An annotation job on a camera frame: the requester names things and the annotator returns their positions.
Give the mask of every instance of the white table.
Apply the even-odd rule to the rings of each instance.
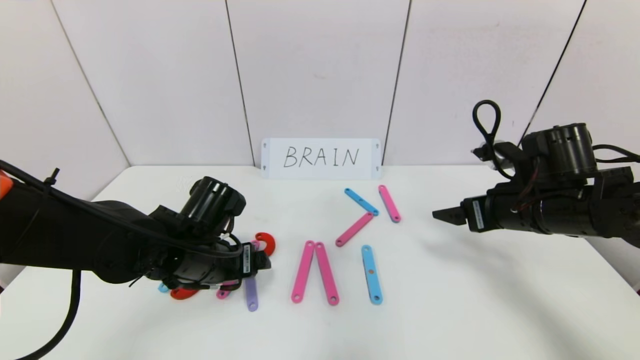
[[[157,282],[101,282],[84,273],[76,322],[46,359],[637,359],[640,297],[583,239],[514,231],[470,233],[432,218],[501,180],[486,167],[385,167],[382,181],[268,181],[252,167],[132,167],[96,200],[149,213],[179,210],[202,176],[247,199],[235,233],[275,236],[273,268],[243,291],[178,301]],[[393,224],[384,183],[403,217]],[[336,237],[364,212],[381,214],[345,247]],[[290,300],[303,244],[324,241],[340,293],[329,306],[317,265],[301,304]],[[374,249],[384,303],[370,303],[360,247]],[[0,359],[48,341],[68,307],[70,271],[27,268],[2,295]]]

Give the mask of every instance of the pink stick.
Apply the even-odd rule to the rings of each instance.
[[[370,222],[371,219],[373,219],[373,213],[366,213],[362,215],[362,217],[358,221],[356,221],[355,224],[347,229],[344,234],[338,237],[338,240],[335,240],[335,246],[344,246],[344,244],[346,244],[347,241],[349,241],[357,232],[359,232],[360,229],[364,227],[364,225],[367,225],[367,223]]]
[[[380,192],[380,196],[382,197],[382,202],[385,203],[385,207],[387,208],[387,213],[389,213],[389,217],[393,222],[400,222],[400,213],[398,213],[398,209],[394,204],[394,200],[391,199],[391,194],[389,194],[389,190],[384,185],[380,185],[378,187],[378,191]]]
[[[235,284],[237,284],[237,281],[235,280],[225,281],[222,283],[222,285],[235,285]],[[225,299],[227,296],[229,296],[229,294],[231,294],[231,291],[218,289],[218,291],[216,292],[216,297],[218,299]]]
[[[335,287],[333,273],[331,273],[329,257],[326,255],[326,249],[321,242],[316,243],[316,256],[318,258],[318,266],[320,267],[320,275],[322,275],[326,299],[329,305],[335,306],[340,302],[340,297],[338,296],[338,289]]]
[[[293,292],[291,293],[291,300],[294,303],[299,303],[305,296],[305,288],[307,287],[307,278],[309,277],[309,270],[311,269],[311,260],[314,258],[314,245],[312,241],[305,243],[305,250],[302,252],[302,258],[300,259],[300,267],[298,268],[298,275],[296,276],[296,283],[293,286]]]

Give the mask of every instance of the panel seam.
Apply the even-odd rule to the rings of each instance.
[[[571,29],[571,33],[569,33],[569,38],[566,39],[566,43],[564,44],[564,49],[560,53],[560,58],[558,59],[558,61],[556,63],[556,67],[554,67],[554,71],[551,73],[551,77],[549,78],[549,81],[547,82],[547,85],[545,87],[545,91],[542,92],[542,96],[540,97],[540,100],[538,101],[538,105],[536,105],[536,109],[533,111],[533,114],[531,115],[531,118],[529,119],[529,123],[527,124],[527,127],[525,127],[524,131],[522,132],[522,136],[520,137],[520,140],[518,141],[518,147],[522,143],[522,140],[524,139],[524,136],[527,134],[527,131],[529,130],[529,127],[531,126],[531,123],[533,123],[533,119],[534,119],[534,117],[536,117],[536,114],[538,113],[538,109],[540,109],[540,105],[542,104],[542,100],[545,98],[545,95],[547,94],[547,90],[549,90],[549,87],[551,86],[551,81],[553,81],[554,76],[556,75],[556,71],[558,70],[558,67],[560,66],[560,62],[562,61],[562,58],[564,56],[564,53],[566,52],[566,48],[569,46],[569,43],[571,42],[571,37],[573,36],[573,32],[575,31],[575,28],[578,26],[578,21],[580,21],[580,16],[582,16],[582,11],[584,10],[585,5],[587,5],[587,0],[584,0],[584,2],[582,3],[582,8],[580,8],[580,12],[578,13],[578,17],[575,19],[575,22],[573,23],[573,28]]]
[[[382,162],[381,164],[385,164],[385,156],[387,155],[387,144],[389,143],[389,131],[391,130],[391,118],[394,114],[394,105],[396,103],[396,92],[398,89],[398,79],[400,78],[400,68],[402,66],[402,57],[404,54],[404,41],[406,40],[406,30],[409,26],[409,16],[411,15],[411,4],[413,0],[409,0],[409,7],[406,10],[406,20],[404,22],[404,33],[402,37],[402,46],[400,47],[400,58],[398,59],[398,70],[396,72],[396,83],[394,85],[394,94],[391,97],[391,109],[389,111],[389,122],[387,123],[387,134],[385,136],[385,146],[382,150]]]
[[[120,141],[118,140],[118,137],[116,136],[116,133],[113,131],[113,127],[111,127],[111,123],[109,122],[109,119],[107,119],[107,115],[104,113],[104,110],[102,109],[102,105],[100,105],[100,101],[98,101],[98,97],[95,95],[95,91],[93,91],[93,87],[91,86],[91,83],[89,82],[89,78],[86,76],[86,73],[84,72],[82,64],[80,64],[80,59],[78,59],[78,56],[76,54],[76,50],[74,49],[74,46],[71,44],[71,40],[69,39],[69,35],[67,34],[67,30],[65,29],[64,25],[62,24],[62,20],[60,19],[60,15],[58,14],[58,9],[56,9],[56,5],[53,3],[53,0],[49,0],[49,2],[51,3],[51,7],[53,8],[53,12],[56,14],[56,18],[58,19],[58,23],[60,24],[60,27],[62,28],[62,32],[65,34],[65,38],[67,39],[67,43],[69,44],[69,47],[71,48],[71,52],[73,53],[74,58],[76,59],[76,63],[78,64],[78,67],[80,68],[80,72],[82,73],[82,76],[84,77],[84,80],[86,81],[87,86],[89,86],[89,91],[91,91],[91,95],[93,96],[93,100],[98,105],[98,109],[100,109],[100,113],[102,114],[102,118],[107,123],[107,126],[109,127],[109,130],[111,131],[111,135],[116,140],[116,143],[118,144],[118,148],[120,148],[120,152],[122,153],[122,156],[124,156],[124,160],[127,162],[127,164],[129,166],[131,166],[131,161],[129,161],[129,157],[127,157],[127,153],[124,151],[124,149],[122,147],[122,144],[120,143]]]
[[[225,0],[225,6],[227,7],[227,21],[229,23],[229,34],[231,35],[231,46],[234,49],[234,59],[236,61],[236,72],[238,74],[238,84],[240,85],[240,97],[242,98],[242,109],[244,112],[244,122],[246,124],[246,134],[249,137],[249,150],[251,150],[251,159],[253,161],[253,166],[255,166],[255,155],[253,154],[253,143],[251,141],[251,131],[249,130],[249,118],[246,116],[246,105],[244,103],[244,91],[242,89],[242,80],[240,78],[240,67],[238,66],[238,56],[236,53],[236,42],[234,40],[234,32],[231,29],[231,14],[229,14],[229,4],[227,0]]]

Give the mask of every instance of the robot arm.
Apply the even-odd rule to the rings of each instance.
[[[487,133],[477,120],[477,109],[489,104],[496,123]],[[499,183],[486,195],[464,199],[456,208],[433,212],[433,217],[454,225],[468,223],[482,233],[494,229],[540,234],[619,237],[640,247],[640,183],[630,167],[599,170],[597,162],[640,162],[640,156],[612,145],[591,146],[585,124],[555,126],[528,134],[520,149],[512,143],[493,143],[500,110],[493,101],[481,101],[474,122],[486,143],[473,153],[491,161],[509,182]],[[625,157],[598,160],[595,149],[612,149]],[[513,167],[515,174],[504,173]]]
[[[2,263],[90,270],[115,284],[147,276],[171,289],[206,289],[271,267],[250,243],[220,238],[246,203],[210,177],[194,184],[180,213],[159,206],[145,215],[123,202],[59,192],[51,187],[55,175],[43,183],[3,161],[0,169],[22,180],[2,176],[0,183]]]

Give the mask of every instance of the sign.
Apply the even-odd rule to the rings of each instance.
[[[260,148],[267,179],[370,180],[382,175],[378,139],[268,138]]]

